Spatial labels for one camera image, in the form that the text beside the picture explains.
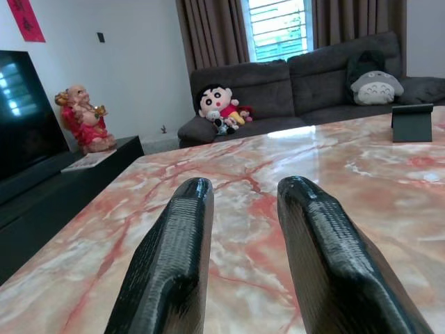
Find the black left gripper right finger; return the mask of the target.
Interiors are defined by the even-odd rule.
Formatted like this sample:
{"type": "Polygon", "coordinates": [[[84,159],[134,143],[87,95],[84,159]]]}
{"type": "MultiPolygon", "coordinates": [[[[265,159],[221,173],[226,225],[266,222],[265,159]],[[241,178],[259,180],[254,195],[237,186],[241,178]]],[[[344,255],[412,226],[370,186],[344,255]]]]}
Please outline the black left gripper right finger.
{"type": "Polygon", "coordinates": [[[376,245],[305,177],[277,186],[277,213],[307,333],[431,333],[376,245]]]}

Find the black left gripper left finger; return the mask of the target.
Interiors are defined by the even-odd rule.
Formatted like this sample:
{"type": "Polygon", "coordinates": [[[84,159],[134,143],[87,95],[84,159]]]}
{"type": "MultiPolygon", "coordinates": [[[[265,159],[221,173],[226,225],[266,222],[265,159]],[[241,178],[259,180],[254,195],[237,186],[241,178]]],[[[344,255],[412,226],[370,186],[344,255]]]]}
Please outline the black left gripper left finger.
{"type": "Polygon", "coordinates": [[[177,188],[133,254],[106,333],[202,333],[213,212],[210,180],[177,188]]]}

